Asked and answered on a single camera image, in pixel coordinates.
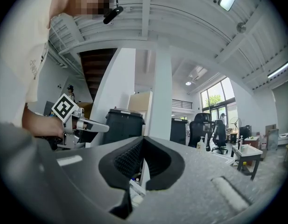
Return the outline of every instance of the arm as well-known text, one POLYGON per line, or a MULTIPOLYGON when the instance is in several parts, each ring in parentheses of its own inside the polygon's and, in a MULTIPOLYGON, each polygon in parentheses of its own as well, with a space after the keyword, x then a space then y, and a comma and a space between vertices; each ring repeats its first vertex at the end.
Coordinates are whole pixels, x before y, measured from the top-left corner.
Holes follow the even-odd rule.
POLYGON ((57 117, 44 117, 31 112, 27 104, 22 115, 22 127, 29 130, 34 136, 63 137, 63 124, 57 117))

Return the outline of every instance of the bottle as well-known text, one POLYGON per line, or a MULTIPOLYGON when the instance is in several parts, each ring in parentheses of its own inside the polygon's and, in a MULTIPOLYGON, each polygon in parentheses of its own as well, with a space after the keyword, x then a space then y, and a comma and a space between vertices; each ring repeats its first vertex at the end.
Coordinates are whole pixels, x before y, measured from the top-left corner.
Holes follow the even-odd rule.
POLYGON ((201 137, 200 141, 197 143, 197 149, 206 151, 206 147, 205 147, 205 144, 203 142, 203 137, 201 137))
POLYGON ((240 142, 238 144, 238 150, 239 150, 240 146, 242 146, 242 145, 243 145, 243 136, 241 135, 240 136, 240 142))

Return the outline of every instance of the white t-shirt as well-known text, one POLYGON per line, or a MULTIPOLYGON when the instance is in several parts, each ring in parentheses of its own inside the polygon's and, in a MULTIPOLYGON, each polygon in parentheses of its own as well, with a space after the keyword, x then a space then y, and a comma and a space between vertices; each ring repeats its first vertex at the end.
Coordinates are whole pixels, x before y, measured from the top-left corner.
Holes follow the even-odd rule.
POLYGON ((220 120, 223 122, 224 125, 226 125, 226 120, 223 116, 220 117, 220 120))
POLYGON ((48 52, 52 0, 19 0, 0 27, 0 122, 21 126, 25 103, 37 101, 48 52))

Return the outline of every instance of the white pillar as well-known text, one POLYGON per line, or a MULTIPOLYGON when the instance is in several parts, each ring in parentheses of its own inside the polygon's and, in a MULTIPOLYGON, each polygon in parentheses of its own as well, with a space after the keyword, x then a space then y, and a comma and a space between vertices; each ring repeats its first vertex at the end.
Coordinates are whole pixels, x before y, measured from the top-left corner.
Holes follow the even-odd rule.
POLYGON ((158 37, 148 135, 169 140, 172 116, 172 65, 169 41, 158 37))

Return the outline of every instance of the white wall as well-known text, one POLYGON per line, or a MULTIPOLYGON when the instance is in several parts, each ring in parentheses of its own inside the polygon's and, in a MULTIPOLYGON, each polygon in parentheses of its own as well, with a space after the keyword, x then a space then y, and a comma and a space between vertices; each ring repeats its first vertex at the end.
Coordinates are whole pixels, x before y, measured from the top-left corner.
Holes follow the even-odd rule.
MULTIPOLYGON (((106 123, 105 116, 110 109, 127 109, 129 98, 134 93, 135 49, 117 49, 110 61, 99 86, 93 104, 90 119, 106 123)), ((87 147, 99 145, 102 134, 99 133, 87 147)))
POLYGON ((37 97, 38 101, 29 103, 28 108, 40 114, 43 114, 46 101, 56 102, 61 93, 61 87, 68 78, 68 71, 58 66, 49 56, 47 56, 39 76, 37 97))
POLYGON ((172 84, 172 98, 182 101, 193 102, 193 96, 188 95, 186 90, 177 81, 173 80, 172 84))
POLYGON ((201 94, 200 92, 192 94, 192 110, 195 114, 202 113, 201 94))
POLYGON ((279 133, 288 133, 288 81, 273 89, 279 133))
POLYGON ((29 103, 28 108, 33 112, 43 114, 47 101, 54 103, 59 99, 62 91, 67 92, 68 82, 74 86, 76 101, 92 102, 86 82, 76 80, 70 70, 61 68, 47 56, 39 77, 38 101, 29 103))
POLYGON ((261 135, 265 134, 267 125, 276 124, 278 127, 274 96, 270 89, 263 89, 250 95, 235 82, 231 81, 231 84, 242 126, 251 125, 252 132, 260 131, 261 135))
POLYGON ((63 93, 68 95, 67 87, 69 87, 69 85, 73 86, 75 102, 77 101, 89 102, 89 103, 93 102, 86 81, 77 80, 73 76, 68 76, 65 85, 62 87, 60 95, 62 95, 63 93))

